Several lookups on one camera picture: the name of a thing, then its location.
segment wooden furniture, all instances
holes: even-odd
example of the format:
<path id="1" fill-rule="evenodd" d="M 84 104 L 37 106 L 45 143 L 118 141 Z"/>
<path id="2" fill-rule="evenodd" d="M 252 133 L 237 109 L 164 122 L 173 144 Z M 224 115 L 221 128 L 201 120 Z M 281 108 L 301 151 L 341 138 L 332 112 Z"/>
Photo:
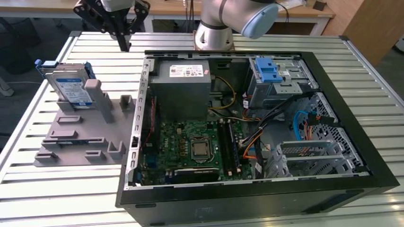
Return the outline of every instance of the wooden furniture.
<path id="1" fill-rule="evenodd" d="M 404 33 L 402 0 L 326 0 L 336 12 L 322 35 L 345 35 L 374 66 Z"/>
<path id="2" fill-rule="evenodd" d="M 146 32 L 153 32 L 152 20 L 169 19 L 184 20 L 185 10 L 181 0 L 146 0 L 152 7 L 149 16 L 144 21 Z M 0 17 L 49 17 L 49 18 L 78 18 L 72 8 L 77 0 L 1 0 Z M 310 35 L 321 35 L 329 19 L 334 13 L 325 7 L 324 11 L 312 9 L 314 0 L 309 0 L 309 6 L 289 9 L 290 23 L 314 24 Z M 194 19 L 200 19 L 200 3 L 194 3 Z M 285 11 L 278 13 L 277 22 L 285 21 Z"/>

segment blue hard drive label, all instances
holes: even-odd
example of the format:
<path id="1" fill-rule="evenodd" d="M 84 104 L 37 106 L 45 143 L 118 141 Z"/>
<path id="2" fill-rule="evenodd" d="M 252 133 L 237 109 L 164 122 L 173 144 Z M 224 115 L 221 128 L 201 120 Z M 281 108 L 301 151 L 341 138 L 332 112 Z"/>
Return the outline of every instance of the blue hard drive label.
<path id="1" fill-rule="evenodd" d="M 69 103 L 77 107 L 86 107 L 92 104 L 92 99 L 84 90 L 84 83 L 78 78 L 57 78 L 60 92 L 66 97 Z"/>

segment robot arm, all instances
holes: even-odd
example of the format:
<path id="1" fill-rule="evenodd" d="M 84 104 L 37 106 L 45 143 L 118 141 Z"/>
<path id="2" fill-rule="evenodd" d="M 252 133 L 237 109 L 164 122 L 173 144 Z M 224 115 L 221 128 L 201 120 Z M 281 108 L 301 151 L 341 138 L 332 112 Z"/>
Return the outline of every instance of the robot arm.
<path id="1" fill-rule="evenodd" d="M 126 15 L 134 6 L 136 18 Z M 150 5 L 142 0 L 78 0 L 74 13 L 98 30 L 117 40 L 121 51 L 128 52 L 130 35 L 134 34 L 148 15 Z"/>
<path id="2" fill-rule="evenodd" d="M 133 5 L 136 18 L 126 22 Z M 149 8 L 149 3 L 142 0 L 78 0 L 73 10 L 97 30 L 110 34 L 120 50 L 128 52 L 130 35 Z M 232 49 L 232 29 L 250 39 L 261 37 L 277 16 L 274 0 L 202 0 L 201 11 L 201 24 L 194 35 L 198 50 Z"/>
<path id="3" fill-rule="evenodd" d="M 197 49 L 232 49 L 232 29 L 250 39 L 260 38 L 276 17 L 274 0 L 202 0 L 201 23 L 194 35 Z"/>

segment motherboard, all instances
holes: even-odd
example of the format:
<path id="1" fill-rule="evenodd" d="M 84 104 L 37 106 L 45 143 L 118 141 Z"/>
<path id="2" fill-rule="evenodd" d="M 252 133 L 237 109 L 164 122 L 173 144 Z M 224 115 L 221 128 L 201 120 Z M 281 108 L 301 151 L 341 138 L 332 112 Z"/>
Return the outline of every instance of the motherboard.
<path id="1" fill-rule="evenodd" d="M 229 127 L 232 140 L 225 138 L 224 126 Z M 192 178 L 202 175 L 206 182 L 250 179 L 250 166 L 242 162 L 230 141 L 242 139 L 240 122 L 161 122 L 158 152 L 144 157 L 148 185 L 192 183 Z"/>

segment power supply label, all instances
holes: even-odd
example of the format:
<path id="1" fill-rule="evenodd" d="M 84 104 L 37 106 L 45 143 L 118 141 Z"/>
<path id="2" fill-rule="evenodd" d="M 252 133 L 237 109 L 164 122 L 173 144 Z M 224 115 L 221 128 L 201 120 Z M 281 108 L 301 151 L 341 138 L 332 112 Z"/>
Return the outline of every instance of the power supply label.
<path id="1" fill-rule="evenodd" d="M 202 65 L 172 65 L 169 77 L 202 77 Z"/>

